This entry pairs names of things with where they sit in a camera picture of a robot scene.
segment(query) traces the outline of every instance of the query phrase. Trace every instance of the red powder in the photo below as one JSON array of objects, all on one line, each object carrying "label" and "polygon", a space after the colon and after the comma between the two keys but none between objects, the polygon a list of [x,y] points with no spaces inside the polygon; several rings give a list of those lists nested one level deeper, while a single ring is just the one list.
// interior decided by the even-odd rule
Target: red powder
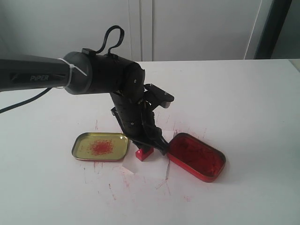
[{"label": "red powder", "polygon": [[169,154],[208,177],[217,176],[225,164],[220,151],[185,133],[170,142]]},{"label": "red powder", "polygon": [[96,140],[89,149],[94,156],[108,154],[113,152],[113,144],[111,140]]}]

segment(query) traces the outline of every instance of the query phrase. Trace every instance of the black frame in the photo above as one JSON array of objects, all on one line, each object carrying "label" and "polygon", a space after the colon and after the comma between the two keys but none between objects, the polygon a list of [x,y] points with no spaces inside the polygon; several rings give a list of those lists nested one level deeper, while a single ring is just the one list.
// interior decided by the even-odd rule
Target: black frame
[{"label": "black frame", "polygon": [[273,0],[261,40],[255,53],[255,59],[270,59],[292,0]]}]

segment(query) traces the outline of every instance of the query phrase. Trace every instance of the gold tin lid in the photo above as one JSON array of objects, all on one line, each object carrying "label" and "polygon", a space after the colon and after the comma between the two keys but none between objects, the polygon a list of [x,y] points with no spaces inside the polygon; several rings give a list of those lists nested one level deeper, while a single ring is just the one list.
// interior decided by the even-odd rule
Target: gold tin lid
[{"label": "gold tin lid", "polygon": [[119,133],[84,133],[76,139],[72,155],[79,160],[118,161],[126,155],[129,140]]}]

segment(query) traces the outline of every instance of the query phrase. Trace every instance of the red block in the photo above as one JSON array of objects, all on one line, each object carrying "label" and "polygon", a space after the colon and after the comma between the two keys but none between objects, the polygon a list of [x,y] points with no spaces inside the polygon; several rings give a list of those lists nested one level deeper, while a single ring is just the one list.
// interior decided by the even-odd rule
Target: red block
[{"label": "red block", "polygon": [[137,157],[141,161],[144,161],[145,158],[147,158],[153,152],[154,152],[153,147],[149,151],[147,151],[146,153],[143,152],[143,149],[139,149],[138,151],[135,152],[135,157]]}]

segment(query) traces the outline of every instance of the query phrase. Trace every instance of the robotic arm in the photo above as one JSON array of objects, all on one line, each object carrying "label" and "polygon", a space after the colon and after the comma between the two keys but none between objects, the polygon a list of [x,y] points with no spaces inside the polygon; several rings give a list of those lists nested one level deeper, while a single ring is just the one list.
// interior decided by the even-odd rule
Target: robotic arm
[{"label": "robotic arm", "polygon": [[[106,55],[98,55],[114,29],[120,29],[118,43]],[[145,71],[138,63],[111,53],[123,38],[124,30],[112,26],[98,51],[83,49],[63,59],[0,56],[0,91],[65,87],[73,95],[110,93],[112,114],[123,133],[145,152],[155,147],[164,155],[168,142],[155,126],[153,110],[159,105],[167,108],[174,97],[153,84],[144,85]]]}]

